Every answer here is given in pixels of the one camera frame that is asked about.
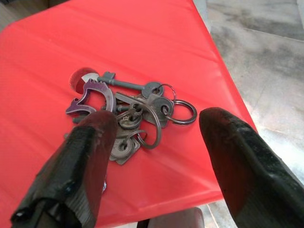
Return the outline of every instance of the key blade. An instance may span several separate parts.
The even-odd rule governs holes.
[[[117,100],[120,100],[120,101],[123,101],[127,104],[132,104],[132,103],[138,103],[138,104],[144,104],[144,102],[142,102],[141,100],[138,100],[134,97],[131,97],[131,96],[128,96],[128,95],[125,95],[125,94],[122,94],[120,92],[117,92],[115,94],[115,97]]]

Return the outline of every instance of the red tablecloth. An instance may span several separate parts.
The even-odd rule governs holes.
[[[72,0],[43,11],[0,34],[1,227],[71,130],[65,109],[80,94],[70,77],[82,67],[169,83],[198,111],[219,106],[254,126],[191,0]],[[97,227],[222,197],[198,121],[169,124],[156,149],[140,149],[124,166],[110,162],[106,180]]]

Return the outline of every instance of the key head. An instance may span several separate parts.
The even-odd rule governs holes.
[[[108,78],[108,79],[114,79],[115,78],[115,73],[111,73],[111,72],[106,71],[106,72],[104,72],[102,77]]]
[[[166,111],[167,116],[172,116],[174,111],[174,103],[166,97],[151,94],[148,98],[148,105],[155,111],[161,127],[164,128],[168,124],[168,119],[166,118],[163,110]],[[144,113],[144,120],[154,124],[154,119],[149,113]]]
[[[157,95],[163,95],[164,89],[163,86],[161,86],[161,83],[159,82],[149,82],[147,83],[143,90],[142,90],[142,95],[145,98],[148,98],[150,94],[152,94],[154,92],[155,89],[158,88],[158,92],[156,93]]]
[[[132,141],[134,145],[134,150],[132,151],[132,153],[129,154],[128,157],[116,160],[117,164],[119,165],[125,164],[133,156],[133,154],[135,154],[135,152],[138,151],[139,148],[141,147],[141,144],[135,138],[132,137]]]
[[[114,142],[111,156],[116,159],[122,159],[127,157],[134,150],[134,143],[131,139],[127,139],[124,142],[124,138],[116,139]]]
[[[122,120],[120,120],[118,123],[119,125],[126,130],[129,129],[134,129],[136,127],[138,127],[141,122],[142,122],[142,116],[131,116],[131,115],[127,115],[126,117],[124,117]]]

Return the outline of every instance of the skeleton key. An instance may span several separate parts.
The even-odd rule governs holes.
[[[101,110],[106,110],[106,106],[102,106]],[[121,105],[121,104],[116,105],[116,113],[122,113],[122,112],[125,112],[128,110],[129,110],[129,106],[125,106],[125,105]]]
[[[164,89],[161,86],[161,83],[149,82],[143,86],[134,83],[115,80],[114,76],[115,74],[110,74],[109,72],[105,72],[104,75],[102,77],[98,77],[97,80],[98,82],[105,82],[113,86],[120,86],[124,88],[140,90],[142,92],[143,97],[145,98],[148,98],[149,95],[152,94],[155,89],[159,90],[157,92],[158,95],[163,95]]]

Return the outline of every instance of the purple bottle opener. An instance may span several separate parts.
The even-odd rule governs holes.
[[[104,82],[99,83],[93,79],[89,79],[88,82],[84,84],[84,93],[82,97],[80,99],[74,98],[71,105],[66,109],[66,114],[83,112],[88,112],[90,114],[96,112],[96,109],[84,104],[90,96],[91,90],[102,93],[105,96],[106,100],[106,110],[115,113],[116,99],[113,95],[112,90]]]

